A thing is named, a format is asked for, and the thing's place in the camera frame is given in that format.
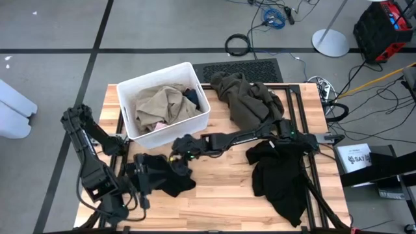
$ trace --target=wooden table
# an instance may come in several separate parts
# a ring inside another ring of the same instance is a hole
[[[301,88],[304,110],[310,133],[325,133],[328,131],[324,113],[320,105],[317,86],[315,84],[299,84]],[[223,132],[231,133],[239,128],[229,120],[229,109],[226,103],[218,100],[214,90],[206,90],[205,94],[211,105],[211,115],[206,130],[194,134],[199,137],[202,133]],[[282,90],[277,90],[285,110],[287,99]],[[297,122],[300,123],[296,98],[294,109]],[[99,125],[108,133],[115,133],[120,108],[118,104],[116,85],[110,84],[105,95]],[[289,119],[289,111],[284,117]],[[292,227],[281,217],[263,197],[255,197],[252,189],[252,171],[254,165],[249,165],[245,151],[255,146],[259,141],[249,142],[232,147],[223,156],[217,159],[201,157],[190,162],[193,169],[192,178],[196,188],[182,192],[177,198],[172,198],[161,190],[155,190],[148,196],[151,208],[147,219],[143,222],[121,222],[118,227],[131,226],[132,230],[168,230],[168,231],[207,231],[207,230],[233,230],[233,231],[296,231],[300,226]],[[129,150],[129,162],[136,153],[149,153],[151,155],[171,152],[171,144],[147,150],[132,142]],[[322,152],[333,156],[331,149],[322,147]],[[109,164],[110,157],[100,154],[99,158]],[[333,211],[346,224],[350,224],[348,208],[346,206],[343,187],[339,179],[337,165],[322,155],[316,155],[316,164],[322,195]],[[313,212],[317,226],[321,226],[319,210],[312,197]],[[92,211],[80,204],[74,226],[80,226]],[[130,212],[130,217],[141,217],[142,211],[137,209]],[[306,211],[301,217],[301,226],[308,226]]]

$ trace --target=gray floor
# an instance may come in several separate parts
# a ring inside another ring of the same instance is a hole
[[[286,3],[295,7],[298,1],[286,0]],[[0,49],[92,48],[106,4],[106,0],[0,0]],[[280,31],[255,31],[255,46],[310,48],[311,35],[327,26],[333,16],[329,12],[333,12],[340,4],[341,0],[321,0],[303,22],[287,25]],[[368,5],[368,1],[349,0],[333,26],[347,36],[351,47],[356,47],[352,27]],[[303,3],[299,16],[295,18],[302,18],[310,8]],[[249,29],[255,10],[249,5],[225,0],[118,0],[114,2],[110,13],[101,48],[223,47],[228,36],[245,33]],[[319,75],[327,78],[338,91],[346,83],[349,69],[361,64],[361,56],[356,53],[333,59],[318,53],[293,55],[306,62],[308,77]],[[6,61],[3,59],[6,56],[12,58]],[[272,57],[259,54],[259,58]],[[304,65],[300,61],[287,53],[275,57],[285,82],[305,81]],[[0,233],[33,232],[64,137],[59,119],[62,112],[75,102],[88,58],[89,54],[0,55],[0,79],[39,106],[38,114],[31,120],[32,133],[27,138],[0,138]],[[109,83],[119,83],[184,61],[201,63],[249,59],[253,59],[252,55],[239,58],[226,53],[99,54],[84,103],[92,107],[97,119]],[[399,53],[383,65],[383,72],[363,68],[352,87],[407,66],[415,59],[415,54]],[[392,90],[399,97],[408,95],[400,84],[396,84]],[[342,103],[354,108],[374,95],[374,92],[346,97]],[[376,97],[348,119],[353,120],[393,105],[394,101]],[[374,114],[344,127],[351,131],[375,133],[399,124],[411,108],[400,109],[391,115]],[[380,136],[413,139],[416,130],[414,119],[413,114],[405,124]],[[412,144],[377,138],[362,141],[346,139],[341,144],[357,142],[392,144],[399,155],[415,150]],[[74,194],[78,167],[77,157],[70,148],[45,231],[72,228],[78,206]],[[345,188],[344,191],[356,227],[364,228],[395,220],[371,230],[402,233],[403,226],[411,223],[411,216],[403,201],[381,199],[374,187]]]

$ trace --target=round white base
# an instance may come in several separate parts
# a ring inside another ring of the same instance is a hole
[[[313,34],[312,44],[315,49],[329,57],[341,57],[348,53],[350,46],[344,34],[330,29],[325,38],[319,43],[324,32],[325,29],[321,29]]]

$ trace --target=laundry basket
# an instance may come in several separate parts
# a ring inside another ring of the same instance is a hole
[[[181,84],[185,87],[195,89],[202,114],[162,129],[140,135],[135,123],[137,94],[145,88],[163,84]],[[209,106],[208,99],[196,77],[192,64],[189,62],[184,62],[121,82],[117,85],[117,93],[125,128],[127,130],[127,136],[145,148],[151,149],[162,146],[163,144],[174,141],[177,137],[183,137],[185,134],[193,134],[207,128],[211,107]]]

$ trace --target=black floor stripe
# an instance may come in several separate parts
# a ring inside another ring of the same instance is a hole
[[[75,105],[81,104],[85,97],[86,88],[90,81],[92,69],[94,68],[94,64],[97,59],[97,51],[103,39],[105,27],[107,26],[107,22],[109,20],[113,2],[114,0],[107,1],[107,6],[105,7],[103,19],[101,20],[101,24],[99,26],[99,30],[97,33],[96,41],[94,42],[93,50],[88,60],[88,64],[86,65],[83,80],[81,81],[81,86],[79,88],[77,98],[75,100]],[[52,177],[51,177],[51,180],[49,181],[49,185],[46,190],[44,202],[42,204],[42,208],[40,209],[38,220],[36,221],[36,225],[34,227],[33,233],[44,232],[46,222],[47,222],[49,213],[52,208],[53,200],[55,198],[55,194],[58,189],[58,184],[59,184],[60,177],[62,175],[62,170],[64,169],[64,164],[65,164],[66,156],[68,154],[69,146],[70,146],[70,138],[67,134],[65,134],[64,140],[59,150],[58,159],[53,169]]]
[[[244,48],[230,48],[235,52],[244,51]],[[319,53],[314,48],[293,48],[293,47],[258,47],[258,51],[270,53]],[[223,47],[218,48],[155,48],[155,49],[134,49],[134,48],[97,48],[94,49],[0,49],[0,54],[176,54],[176,53],[225,53]],[[351,48],[348,53],[360,53],[358,48]],[[399,53],[416,53],[416,48],[402,48]]]

